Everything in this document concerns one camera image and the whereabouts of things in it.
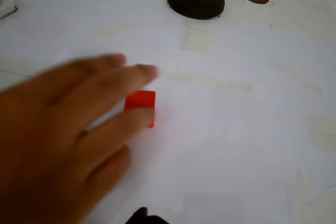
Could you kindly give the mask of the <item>bare human hand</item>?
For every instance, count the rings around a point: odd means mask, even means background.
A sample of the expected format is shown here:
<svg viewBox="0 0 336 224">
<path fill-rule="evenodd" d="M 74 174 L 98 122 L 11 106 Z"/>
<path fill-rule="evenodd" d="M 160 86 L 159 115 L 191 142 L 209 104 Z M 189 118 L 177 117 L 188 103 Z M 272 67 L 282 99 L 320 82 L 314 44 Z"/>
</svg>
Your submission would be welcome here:
<svg viewBox="0 0 336 224">
<path fill-rule="evenodd" d="M 110 54 L 49 69 L 1 92 L 1 223 L 81 223 L 128 170 L 150 108 L 89 126 L 153 81 L 154 65 Z"/>
</svg>

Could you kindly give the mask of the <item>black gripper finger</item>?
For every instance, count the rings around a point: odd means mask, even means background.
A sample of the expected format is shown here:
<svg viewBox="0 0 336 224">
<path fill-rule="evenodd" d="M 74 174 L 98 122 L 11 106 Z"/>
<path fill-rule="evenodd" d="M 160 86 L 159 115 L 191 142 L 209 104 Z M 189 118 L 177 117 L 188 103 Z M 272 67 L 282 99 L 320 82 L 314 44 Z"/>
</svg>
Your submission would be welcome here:
<svg viewBox="0 0 336 224">
<path fill-rule="evenodd" d="M 146 216 L 146 224 L 169 224 L 166 220 L 159 216 Z"/>
<path fill-rule="evenodd" d="M 125 224 L 137 224 L 142 222 L 148 216 L 147 207 L 141 207 L 126 221 Z"/>
</svg>

